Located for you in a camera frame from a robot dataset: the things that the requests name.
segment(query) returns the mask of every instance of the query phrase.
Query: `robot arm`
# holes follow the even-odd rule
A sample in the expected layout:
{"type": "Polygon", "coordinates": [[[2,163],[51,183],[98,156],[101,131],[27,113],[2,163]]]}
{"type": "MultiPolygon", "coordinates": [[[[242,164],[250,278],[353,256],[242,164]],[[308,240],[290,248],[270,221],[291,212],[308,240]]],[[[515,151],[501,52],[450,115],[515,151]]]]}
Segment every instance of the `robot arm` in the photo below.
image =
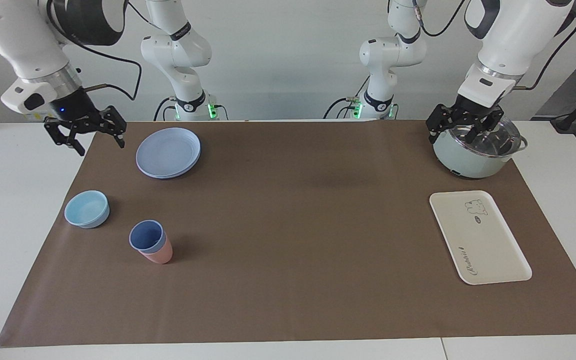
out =
{"type": "Polygon", "coordinates": [[[570,24],[573,0],[471,0],[466,27],[483,46],[451,107],[437,105],[426,125],[430,142],[456,125],[473,125],[466,136],[496,127],[504,112],[499,101],[525,75],[534,57],[570,24]]]}
{"type": "Polygon", "coordinates": [[[206,66],[213,55],[210,44],[186,18],[177,0],[146,0],[151,22],[166,34],[147,36],[141,54],[167,77],[174,89],[176,111],[183,121],[217,117],[215,98],[206,93],[192,68],[206,66]]]}
{"type": "MultiPolygon", "coordinates": [[[[419,11],[426,0],[419,0],[419,11]]],[[[412,0],[392,0],[388,23],[396,32],[394,37],[365,41],[359,59],[370,71],[368,89],[361,96],[361,118],[381,119],[388,115],[395,94],[397,75],[393,68],[420,64],[426,57],[426,41],[416,19],[412,0]]]]}
{"type": "MultiPolygon", "coordinates": [[[[46,0],[41,2],[45,9],[52,0],[48,0],[47,4],[46,0]]],[[[55,13],[60,27],[66,28],[64,14],[60,13],[57,5],[60,2],[63,3],[59,0],[54,2],[55,13]]],[[[101,16],[108,8],[106,5],[106,10],[100,9],[101,16]]],[[[18,76],[1,96],[2,102],[21,114],[50,105],[57,119],[48,119],[44,123],[45,129],[55,144],[74,148],[80,155],[84,155],[85,151],[75,136],[83,133],[110,134],[123,148],[126,122],[112,106],[101,111],[96,109],[62,51],[63,45],[64,41],[58,41],[48,21],[37,11],[36,3],[30,0],[0,0],[0,54],[18,76]],[[58,126],[69,130],[68,134],[63,134],[58,126]]]]}

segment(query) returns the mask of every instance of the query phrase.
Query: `pot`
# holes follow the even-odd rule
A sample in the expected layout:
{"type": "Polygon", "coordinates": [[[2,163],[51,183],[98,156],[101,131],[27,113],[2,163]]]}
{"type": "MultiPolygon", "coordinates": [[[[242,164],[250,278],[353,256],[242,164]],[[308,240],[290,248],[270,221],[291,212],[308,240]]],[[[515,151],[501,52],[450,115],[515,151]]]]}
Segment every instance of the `pot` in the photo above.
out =
{"type": "Polygon", "coordinates": [[[517,127],[502,118],[492,131],[478,135],[466,143],[472,125],[458,125],[442,132],[432,146],[439,161],[451,173],[481,179],[496,174],[518,152],[528,147],[517,127]]]}

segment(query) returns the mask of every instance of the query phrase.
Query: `table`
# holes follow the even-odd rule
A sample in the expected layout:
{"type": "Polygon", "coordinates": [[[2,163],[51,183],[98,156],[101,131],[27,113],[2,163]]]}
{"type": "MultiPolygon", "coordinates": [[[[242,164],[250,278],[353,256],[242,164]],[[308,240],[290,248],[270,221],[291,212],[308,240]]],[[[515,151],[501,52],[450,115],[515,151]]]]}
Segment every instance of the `table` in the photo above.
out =
{"type": "MultiPolygon", "coordinates": [[[[549,123],[518,121],[530,146],[515,162],[576,267],[576,139],[549,123]]],[[[81,136],[90,145],[92,135],[81,136]]],[[[82,158],[37,123],[0,124],[0,330],[41,249],[82,158]]],[[[370,341],[131,344],[0,349],[0,359],[567,359],[576,335],[370,341]]]]}

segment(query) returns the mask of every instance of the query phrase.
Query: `stacked plates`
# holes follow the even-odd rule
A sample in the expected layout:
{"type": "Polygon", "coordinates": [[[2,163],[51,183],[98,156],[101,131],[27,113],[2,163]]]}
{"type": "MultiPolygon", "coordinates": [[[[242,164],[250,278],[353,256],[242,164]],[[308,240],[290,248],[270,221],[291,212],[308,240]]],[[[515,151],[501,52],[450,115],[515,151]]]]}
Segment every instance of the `stacked plates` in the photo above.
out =
{"type": "Polygon", "coordinates": [[[171,179],[189,171],[199,160],[201,144],[194,132],[181,127],[154,132],[137,149],[137,167],[155,179],[171,179]]]}

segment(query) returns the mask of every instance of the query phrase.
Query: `logo on tray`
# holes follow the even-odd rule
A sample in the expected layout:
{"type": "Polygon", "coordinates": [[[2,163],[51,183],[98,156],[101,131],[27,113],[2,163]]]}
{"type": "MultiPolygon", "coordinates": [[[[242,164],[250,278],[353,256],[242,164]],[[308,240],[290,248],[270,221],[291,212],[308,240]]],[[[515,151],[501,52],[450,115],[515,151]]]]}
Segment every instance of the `logo on tray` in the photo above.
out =
{"type": "Polygon", "coordinates": [[[477,199],[470,202],[467,202],[466,209],[470,214],[479,214],[479,215],[487,215],[488,212],[486,211],[486,207],[484,207],[483,201],[477,199]]]}
{"type": "Polygon", "coordinates": [[[462,248],[461,246],[458,249],[461,250],[461,257],[463,258],[463,262],[466,263],[466,270],[470,273],[470,275],[477,276],[478,272],[473,267],[473,263],[471,262],[471,258],[468,257],[466,249],[462,248]]]}

